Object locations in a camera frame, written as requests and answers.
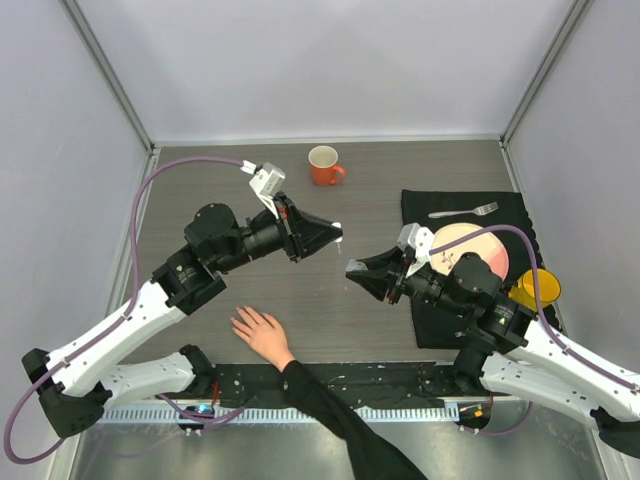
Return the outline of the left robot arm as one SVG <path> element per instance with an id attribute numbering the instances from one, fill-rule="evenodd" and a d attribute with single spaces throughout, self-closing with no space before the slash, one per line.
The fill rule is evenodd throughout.
<path id="1" fill-rule="evenodd" d="M 298 209 L 282 192 L 274 206 L 244 226 L 225 204 L 202 207 L 184 229 L 185 246 L 131 300 L 68 345 L 24 355 L 23 367 L 59 438 L 83 432 L 120 405 L 159 394 L 200 399 L 211 391 L 215 368 L 196 346 L 156 361 L 121 361 L 219 295 L 226 287 L 224 275 L 232 270 L 278 251 L 298 262 L 343 235 L 339 223 Z"/>

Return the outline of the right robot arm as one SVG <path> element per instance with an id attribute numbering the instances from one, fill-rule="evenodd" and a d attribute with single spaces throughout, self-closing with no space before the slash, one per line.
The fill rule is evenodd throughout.
<path id="1" fill-rule="evenodd" d="M 429 265 L 415 269 L 412 258 L 411 249 L 394 248 L 352 260 L 346 277 L 379 301 L 395 304 L 407 296 L 464 321 L 466 341 L 451 371 L 457 391 L 484 389 L 542 405 L 638 457 L 638 373 L 577 344 L 501 293 L 500 277 L 479 255 L 464 254 L 448 275 Z"/>

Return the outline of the black sleeved forearm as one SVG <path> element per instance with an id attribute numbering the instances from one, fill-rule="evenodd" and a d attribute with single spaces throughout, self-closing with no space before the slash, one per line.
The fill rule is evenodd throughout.
<path id="1" fill-rule="evenodd" d="M 293 360 L 281 373 L 286 402 L 315 418 L 346 442 L 357 479 L 423 479 L 425 475 L 398 448 L 376 434 L 303 364 Z"/>

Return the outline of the person's bare hand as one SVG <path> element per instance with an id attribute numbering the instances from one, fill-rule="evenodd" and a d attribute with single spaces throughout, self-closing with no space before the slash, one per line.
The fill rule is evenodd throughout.
<path id="1" fill-rule="evenodd" d="M 286 333 L 275 317 L 243 306 L 236 309 L 231 322 L 235 335 L 280 373 L 295 360 Z"/>

